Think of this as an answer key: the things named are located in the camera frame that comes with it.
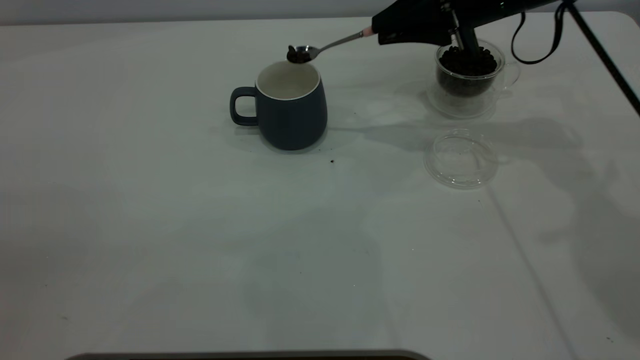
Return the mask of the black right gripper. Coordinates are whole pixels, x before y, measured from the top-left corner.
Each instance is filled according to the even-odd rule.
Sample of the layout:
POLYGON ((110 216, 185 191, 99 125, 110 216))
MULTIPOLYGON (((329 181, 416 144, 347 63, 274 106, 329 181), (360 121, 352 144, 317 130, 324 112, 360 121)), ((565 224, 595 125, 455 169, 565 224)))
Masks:
POLYGON ((479 51, 475 29, 500 14, 500 0, 396 0, 373 16, 371 28, 381 46, 449 46, 454 32, 461 51, 479 51))

